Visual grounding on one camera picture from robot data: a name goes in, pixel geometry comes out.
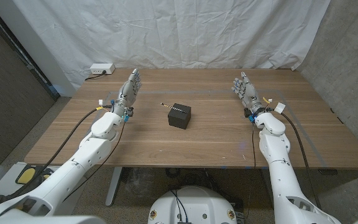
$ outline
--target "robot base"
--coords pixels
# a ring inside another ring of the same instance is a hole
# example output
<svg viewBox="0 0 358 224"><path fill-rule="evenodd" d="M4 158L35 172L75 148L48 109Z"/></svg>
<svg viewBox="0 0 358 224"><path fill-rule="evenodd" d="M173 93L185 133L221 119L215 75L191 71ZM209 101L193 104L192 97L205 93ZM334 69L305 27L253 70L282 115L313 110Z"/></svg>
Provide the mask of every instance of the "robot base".
<svg viewBox="0 0 358 224"><path fill-rule="evenodd" d="M231 204L224 197L210 189L186 186L177 190L176 193L186 210L188 223L237 223ZM185 223L185 211L180 203L179 206L182 222ZM179 217L176 197L169 191L152 205L148 224L178 223L180 222Z"/></svg>

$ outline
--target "black cable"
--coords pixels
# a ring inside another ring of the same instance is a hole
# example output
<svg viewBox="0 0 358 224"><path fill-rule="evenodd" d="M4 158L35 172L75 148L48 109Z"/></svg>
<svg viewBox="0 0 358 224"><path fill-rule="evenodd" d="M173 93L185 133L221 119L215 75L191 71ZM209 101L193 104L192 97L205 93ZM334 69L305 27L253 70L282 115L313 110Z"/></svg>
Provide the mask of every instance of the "black cable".
<svg viewBox="0 0 358 224"><path fill-rule="evenodd" d="M74 131L79 127L79 125L89 116L91 115L93 112L97 111L97 109L93 109L91 110L89 113L87 113L76 125L75 127L71 130L71 133L67 136L67 138L65 139L65 141L62 143L62 145L58 148L58 150L55 152L55 154L49 159L49 161L41 168L38 170L38 172L36 172L33 176L33 178L31 178L26 184L24 184L19 190L17 190L16 192L14 192L12 194L12 196L17 197L19 196L20 193L23 192L24 189L26 189L49 165L50 163L56 158L56 156L59 154L59 152L63 149L63 147L65 146L65 144L67 143L67 141L71 138L71 136L73 135Z"/></svg>
<svg viewBox="0 0 358 224"><path fill-rule="evenodd" d="M179 208L179 221L181 221L181 212L180 212L179 201L178 201L178 197L176 197L176 198L177 198L177 204L178 204L178 208Z"/></svg>
<svg viewBox="0 0 358 224"><path fill-rule="evenodd" d="M95 77L85 78L85 81L90 80L90 79L94 79L94 78L98 78L98 77L100 77L100 76L102 76L102 75L104 75L104 74L106 74L106 71L105 71L105 70L103 70L102 74L96 75Z"/></svg>
<svg viewBox="0 0 358 224"><path fill-rule="evenodd" d="M76 190L78 190L82 185L84 185L92 176L93 174L95 174L102 166L103 164L110 158L111 154L114 152L114 150L117 148L118 144L119 144L119 141L121 140L121 136L122 136L122 133L124 132L124 126L125 126L125 123L124 125L122 125L122 129L121 129L121 134L119 135L119 139L117 141L117 144L116 146L112 149L112 151L110 152L109 156L104 160L104 162L86 179L84 180L84 182L82 182L82 184L80 184L80 186L78 186L75 190L73 190L63 201L65 201L66 199L68 199Z"/></svg>
<svg viewBox="0 0 358 224"><path fill-rule="evenodd" d="M256 157L255 157L255 144L254 144L254 124L252 124L252 149L254 150L254 169L256 168ZM246 216L246 221L248 220L248 216L249 216L249 205L251 202L251 187L252 184L249 185L249 195L248 195L248 206L247 206L247 216Z"/></svg>
<svg viewBox="0 0 358 224"><path fill-rule="evenodd" d="M174 194L174 196L177 198L177 200L179 201L179 203L180 203L181 207L183 208L183 211L185 211L186 222L189 222L189 219L187 219L187 213L186 213L185 207L183 206L183 204L181 203L180 199L178 198L178 195L177 195L177 194L175 194L175 193L173 193L173 194Z"/></svg>
<svg viewBox="0 0 358 224"><path fill-rule="evenodd" d="M254 144L254 124L252 124L252 149L254 150L254 169L256 168L256 158L255 158L255 144Z"/></svg>
<svg viewBox="0 0 358 224"><path fill-rule="evenodd" d="M309 179L311 191L313 192L313 196L314 196L314 199L316 200L317 207L321 209L320 200L318 199L318 196L317 196L316 192L314 191L313 184L311 183L310 168L309 168L309 164L308 164L308 159L306 158L305 149L303 148L303 145L302 145L301 137L299 137L298 130L296 130L295 125L292 123L292 121L289 119L289 117L287 117L284 113L281 113L281 115L283 115L283 117L284 117L285 119L287 119L287 121L291 124L293 130L295 131L296 138L298 139L299 146L301 147L301 152L302 152L302 156L303 156L303 161L305 162L306 173L308 174L308 179Z"/></svg>

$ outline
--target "table leg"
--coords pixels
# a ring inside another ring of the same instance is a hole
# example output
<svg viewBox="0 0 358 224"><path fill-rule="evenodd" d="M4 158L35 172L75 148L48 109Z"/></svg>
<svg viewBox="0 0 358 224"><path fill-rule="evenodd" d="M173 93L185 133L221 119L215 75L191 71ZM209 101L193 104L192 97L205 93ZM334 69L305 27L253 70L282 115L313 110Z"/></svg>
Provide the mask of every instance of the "table leg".
<svg viewBox="0 0 358 224"><path fill-rule="evenodd" d="M122 167L115 167L114 171L112 172L111 182L109 192L107 193L106 197L106 206L111 206L114 198L116 196L116 192L119 186L119 179L121 177Z"/></svg>

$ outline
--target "yellow object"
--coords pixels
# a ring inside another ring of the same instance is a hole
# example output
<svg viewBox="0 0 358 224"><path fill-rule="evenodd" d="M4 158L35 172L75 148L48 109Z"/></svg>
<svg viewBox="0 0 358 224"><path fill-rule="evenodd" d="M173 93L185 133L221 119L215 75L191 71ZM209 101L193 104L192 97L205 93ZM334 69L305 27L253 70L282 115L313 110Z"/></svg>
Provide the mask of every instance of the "yellow object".
<svg viewBox="0 0 358 224"><path fill-rule="evenodd" d="M269 104L269 103L270 103L268 100L266 100L266 98L265 98L265 97L264 97L264 101L265 101L267 104Z"/></svg>
<svg viewBox="0 0 358 224"><path fill-rule="evenodd" d="M17 180L18 184L26 184L35 174L34 168L29 168L23 172L23 174Z"/></svg>

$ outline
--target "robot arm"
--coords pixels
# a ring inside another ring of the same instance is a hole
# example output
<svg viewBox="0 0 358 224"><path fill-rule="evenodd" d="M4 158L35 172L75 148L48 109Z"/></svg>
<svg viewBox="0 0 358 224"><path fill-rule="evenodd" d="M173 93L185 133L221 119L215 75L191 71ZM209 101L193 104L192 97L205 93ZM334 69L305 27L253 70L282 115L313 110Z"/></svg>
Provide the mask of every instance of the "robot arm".
<svg viewBox="0 0 358 224"><path fill-rule="evenodd" d="M275 223L339 224L336 218L313 205L303 194L288 156L291 145L285 135L285 125L266 112L253 84L244 72L241 76L243 80L235 79L232 90L241 99L251 122L262 129L259 149L269 166Z"/></svg>
<svg viewBox="0 0 358 224"><path fill-rule="evenodd" d="M111 112L106 112L92 125L74 155L33 191L0 204L0 217L52 216L76 189L85 172L110 154L111 142L118 136L123 122L132 116L131 106L140 86L139 71L135 69L121 87ZM16 209L23 205L27 209Z"/></svg>

